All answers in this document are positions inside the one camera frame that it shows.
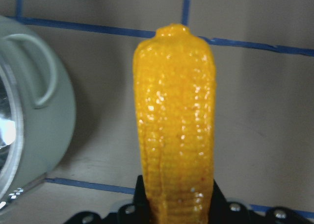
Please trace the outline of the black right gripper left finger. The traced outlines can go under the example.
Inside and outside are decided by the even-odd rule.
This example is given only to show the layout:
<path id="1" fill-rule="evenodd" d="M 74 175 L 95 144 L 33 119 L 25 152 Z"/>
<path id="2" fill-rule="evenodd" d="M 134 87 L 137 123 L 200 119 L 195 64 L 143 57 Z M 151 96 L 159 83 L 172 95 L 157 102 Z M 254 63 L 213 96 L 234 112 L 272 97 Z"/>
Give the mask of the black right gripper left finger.
<path id="1" fill-rule="evenodd" d="M 145 194 L 143 176 L 137 177 L 135 192 L 131 203 L 124 204 L 116 212 L 106 217 L 95 212 L 83 211 L 73 215 L 67 224 L 149 224 L 150 207 Z"/>

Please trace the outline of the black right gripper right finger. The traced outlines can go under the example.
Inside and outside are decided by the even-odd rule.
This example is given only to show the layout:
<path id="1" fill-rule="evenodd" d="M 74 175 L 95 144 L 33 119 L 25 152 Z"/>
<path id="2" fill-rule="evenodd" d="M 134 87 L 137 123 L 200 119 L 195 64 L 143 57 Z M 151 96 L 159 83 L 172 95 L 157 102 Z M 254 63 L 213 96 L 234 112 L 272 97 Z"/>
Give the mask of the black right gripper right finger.
<path id="1" fill-rule="evenodd" d="M 210 224 L 310 224 L 311 222 L 300 213 L 283 206 L 270 207 L 264 215 L 258 214 L 252 207 L 241 202 L 228 201 L 218 184 L 213 182 L 209 210 Z"/>

